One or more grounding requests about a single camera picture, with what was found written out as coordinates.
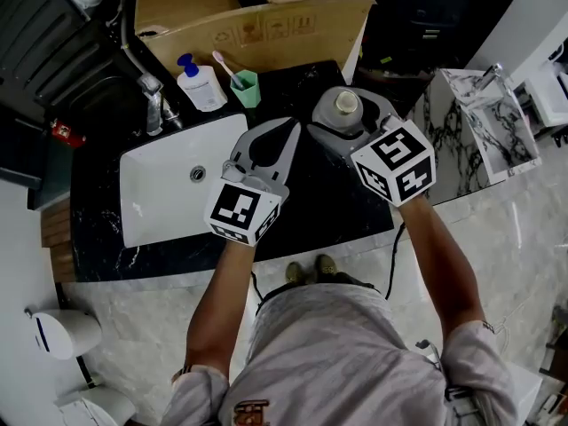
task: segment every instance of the cardboard box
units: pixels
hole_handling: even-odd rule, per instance
[[[334,59],[343,68],[375,0],[268,0],[240,8],[237,0],[137,0],[135,32],[174,75],[178,58],[225,75],[229,67],[257,73]]]

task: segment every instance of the toothbrush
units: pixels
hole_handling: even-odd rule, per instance
[[[223,55],[219,51],[213,51],[213,58],[217,61],[219,65],[221,65],[227,74],[231,76],[233,79],[234,84],[237,86],[239,90],[245,90],[245,86],[242,84],[241,79],[237,77],[237,75],[229,69],[229,67],[225,64],[225,60],[223,59]]]

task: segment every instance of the black cable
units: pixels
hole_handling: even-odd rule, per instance
[[[390,268],[391,269],[390,269],[390,277],[389,277],[389,289],[387,290],[387,295],[384,296],[385,300],[388,300],[389,296],[391,296],[392,278],[394,277],[394,265],[395,265],[395,256],[397,255],[398,240],[400,240],[400,236],[405,231],[405,229],[406,229],[406,225],[405,225],[405,223],[402,223],[400,225],[400,227],[398,228],[397,236],[395,237],[394,244],[392,245],[392,257],[390,259]]]
[[[255,288],[258,298],[260,298],[260,301],[262,302],[264,301],[264,297],[260,295],[260,290],[258,290],[258,285],[256,284],[256,275],[253,272],[250,272],[250,275],[252,276],[252,285]]]

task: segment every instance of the green cup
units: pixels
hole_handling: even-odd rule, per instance
[[[260,102],[260,86],[258,85],[258,74],[253,73],[243,69],[239,71],[237,77],[241,79],[242,84],[245,86],[245,90],[239,90],[234,82],[231,81],[231,90],[237,98],[247,109],[258,106]]]

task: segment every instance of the soap dispenser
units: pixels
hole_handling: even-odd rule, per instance
[[[177,59],[184,72],[177,77],[177,85],[185,92],[193,105],[202,112],[212,112],[227,102],[213,67],[197,66],[193,55],[186,53]]]

